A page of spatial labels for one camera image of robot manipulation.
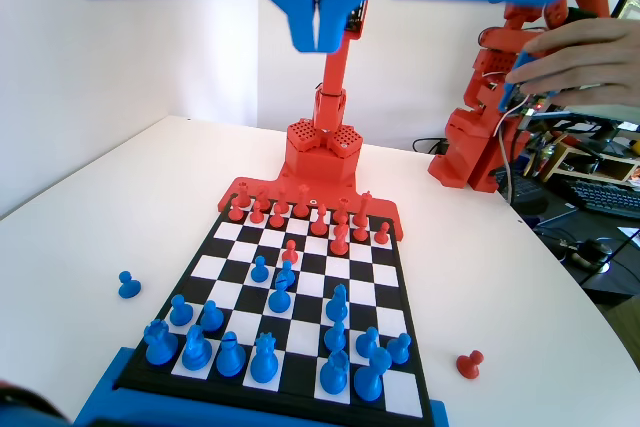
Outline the person's hand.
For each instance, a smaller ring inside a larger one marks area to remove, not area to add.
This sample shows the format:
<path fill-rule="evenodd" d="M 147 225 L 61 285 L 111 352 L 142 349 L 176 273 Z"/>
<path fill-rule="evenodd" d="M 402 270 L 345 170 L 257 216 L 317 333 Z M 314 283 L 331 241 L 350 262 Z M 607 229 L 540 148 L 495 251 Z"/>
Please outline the person's hand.
<path fill-rule="evenodd" d="M 553 93 L 562 107 L 639 106 L 637 20 L 579 20 L 533 38 L 524 51 L 543 55 L 506 76 L 525 94 Z"/>

